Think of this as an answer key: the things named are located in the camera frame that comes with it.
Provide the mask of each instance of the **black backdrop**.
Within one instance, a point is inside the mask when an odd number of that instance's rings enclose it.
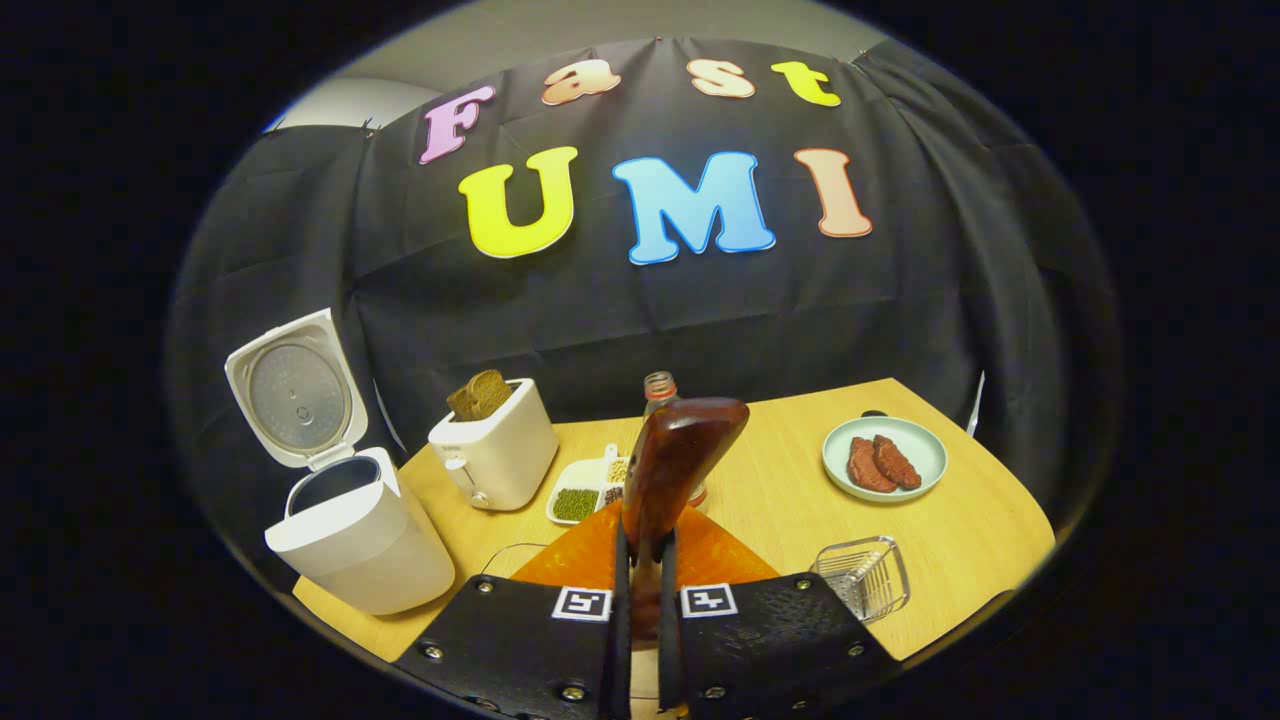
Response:
[[[622,82],[543,104],[543,79],[588,58],[608,60]],[[736,63],[755,95],[699,92],[685,69],[698,58]],[[797,97],[769,69],[787,60],[826,73],[842,104]],[[424,111],[485,85],[497,97],[480,105],[462,147],[420,165]],[[511,222],[532,222],[541,193],[525,160],[563,145],[579,150],[568,233],[509,260],[479,252],[458,182],[513,165]],[[805,147],[851,158],[870,234],[818,231],[822,204],[792,158]],[[696,187],[721,151],[758,159],[755,190],[776,245],[685,247],[668,263],[631,264],[632,201],[613,167],[657,156]],[[485,368],[532,377],[554,421],[635,414],[640,379],[669,369],[686,396],[748,401],[895,377],[960,425],[984,370],[979,441],[1061,520],[1079,484],[1066,452],[1073,428],[1088,421],[1096,445],[1114,441],[1119,325],[1108,283],[1084,214],[1044,154],[896,41],[849,61],[723,40],[620,42],[479,78],[376,132],[261,137],[192,241],[166,342],[168,392],[196,496],[280,591],[296,577],[261,533],[300,475],[257,446],[221,363],[325,306],[372,419],[361,447],[398,452],[374,383],[413,454],[448,413],[445,396]]]

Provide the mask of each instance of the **green beans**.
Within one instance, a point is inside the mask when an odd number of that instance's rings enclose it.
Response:
[[[594,489],[562,489],[556,496],[552,514],[561,520],[582,520],[595,511],[595,501],[600,497]]]

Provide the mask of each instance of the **metal basket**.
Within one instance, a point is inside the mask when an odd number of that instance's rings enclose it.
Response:
[[[864,625],[900,610],[911,597],[902,552],[887,536],[824,547],[809,571],[822,575]]]

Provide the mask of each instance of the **wooden table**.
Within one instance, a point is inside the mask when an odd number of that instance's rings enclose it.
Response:
[[[1016,588],[1053,547],[1053,532],[1027,489],[986,448],[893,379],[753,402],[737,443],[707,479],[700,506],[782,574],[808,570],[818,552],[869,536],[893,537],[911,584],[901,610],[868,626],[902,660],[936,641],[995,594]],[[881,410],[932,430],[947,448],[947,470],[924,496],[879,505],[837,488],[822,465],[822,442],[836,425]],[[566,530],[544,506],[561,470],[599,457],[605,445],[630,454],[640,418],[556,425],[561,447],[538,495],[524,509],[471,507],[430,448],[399,470],[422,501],[457,562],[457,582],[443,597],[388,616],[371,616],[302,578],[293,594],[317,618],[378,657],[394,661],[444,609],[467,578],[499,550],[518,542],[549,543]],[[507,559],[509,553],[503,553]],[[532,552],[489,568],[507,575]]]

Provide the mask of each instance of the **steak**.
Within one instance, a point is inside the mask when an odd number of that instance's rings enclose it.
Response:
[[[911,466],[911,461],[902,455],[902,451],[893,445],[893,441],[884,436],[876,436],[876,466],[888,479],[904,489],[920,487],[920,474]]]
[[[893,492],[897,486],[876,468],[876,448],[870,441],[855,437],[849,446],[849,479],[860,488]]]

